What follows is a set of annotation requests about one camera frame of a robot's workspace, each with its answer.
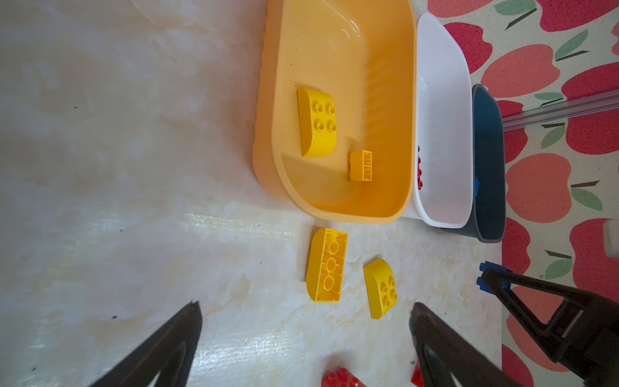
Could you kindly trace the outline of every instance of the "yellow toy block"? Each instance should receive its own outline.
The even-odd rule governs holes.
[[[372,181],[372,152],[360,150],[352,152],[350,161],[350,181]]]
[[[348,233],[321,228],[309,249],[307,287],[314,302],[340,302]]]
[[[297,99],[301,124],[301,154],[308,157],[332,154],[337,141],[333,98],[327,93],[299,88]]]
[[[363,267],[365,287],[368,290],[370,315],[382,318],[397,303],[396,280],[387,262],[376,258]]]

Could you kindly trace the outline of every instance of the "upside-down yellow block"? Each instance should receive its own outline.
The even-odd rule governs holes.
[[[321,228],[309,249],[307,288],[314,302],[339,302],[348,233]]]
[[[376,258],[363,267],[365,287],[368,291],[370,315],[382,318],[397,303],[396,280],[387,262]]]
[[[301,126],[301,154],[325,157],[333,153],[337,142],[335,103],[327,93],[297,89],[299,123]]]
[[[348,160],[350,181],[372,181],[372,152],[368,150],[352,152]]]

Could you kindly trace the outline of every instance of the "white plastic object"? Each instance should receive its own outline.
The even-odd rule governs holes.
[[[417,130],[422,189],[415,176],[404,217],[462,228],[473,206],[473,111],[464,53],[441,22],[423,14],[417,24]]]
[[[619,258],[619,219],[604,223],[604,250],[607,256]]]

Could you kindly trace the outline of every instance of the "apple print fabric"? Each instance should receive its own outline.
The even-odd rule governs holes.
[[[604,222],[619,219],[619,109],[505,132],[505,161],[503,265],[619,302],[619,259],[604,251]],[[526,287],[514,292],[541,321],[562,301]],[[507,374],[523,386],[582,386],[515,318],[506,312],[503,321]]]
[[[619,89],[619,0],[412,0],[462,48],[504,117]]]

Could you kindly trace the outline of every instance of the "orange plastic bin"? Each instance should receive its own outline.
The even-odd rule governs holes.
[[[415,14],[410,0],[270,0],[258,88],[254,171],[313,217],[386,224],[406,208],[415,155]],[[330,94],[337,143],[301,155],[297,88]],[[348,155],[372,152],[372,181]]]

